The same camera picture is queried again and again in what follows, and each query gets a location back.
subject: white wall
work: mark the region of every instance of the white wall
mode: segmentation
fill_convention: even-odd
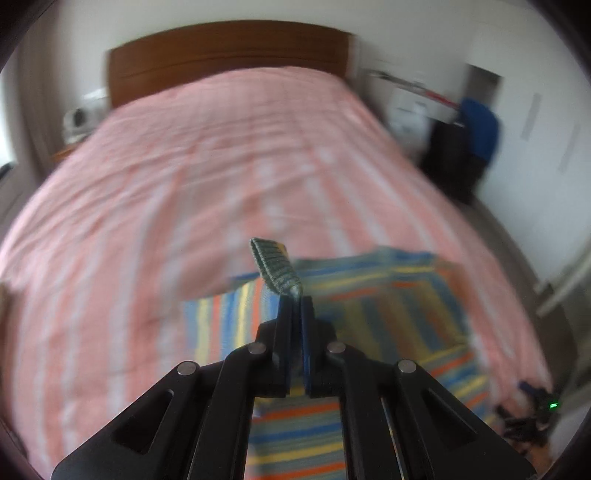
[[[475,0],[61,0],[54,66],[63,111],[106,85],[105,53],[124,42],[196,23],[271,19],[339,28],[361,37],[362,63],[399,76],[417,72],[429,88],[462,91]],[[389,95],[387,85],[382,98]]]
[[[478,195],[545,280],[591,234],[591,87],[535,10],[480,0],[476,21],[468,62],[503,77],[493,108],[502,122],[501,144]],[[541,108],[526,141],[521,133],[535,93]],[[561,171],[576,124],[578,141]]]
[[[16,51],[0,73],[0,136],[3,140],[0,160],[5,155],[6,160],[14,164],[13,169],[0,181],[0,242],[18,212],[41,183],[34,167],[19,99]]]

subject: pink striped duvet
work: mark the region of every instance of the pink striped duvet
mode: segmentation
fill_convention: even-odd
[[[550,383],[494,257],[340,80],[228,72],[114,111],[4,242],[3,388],[42,476],[186,359],[178,301],[252,271],[252,236],[292,257],[381,244],[458,262],[493,398]]]

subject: striped blanket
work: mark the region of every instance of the striped blanket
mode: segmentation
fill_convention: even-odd
[[[340,340],[372,359],[416,360],[480,418],[492,420],[488,378],[468,345],[457,265],[429,253],[378,248],[358,257],[296,261],[294,268],[316,316],[332,322]],[[272,287],[257,275],[241,281],[226,294],[184,303],[198,363],[223,359],[276,317],[279,295]],[[247,478],[345,476],[338,399],[305,398],[299,373],[289,397],[255,402]]]

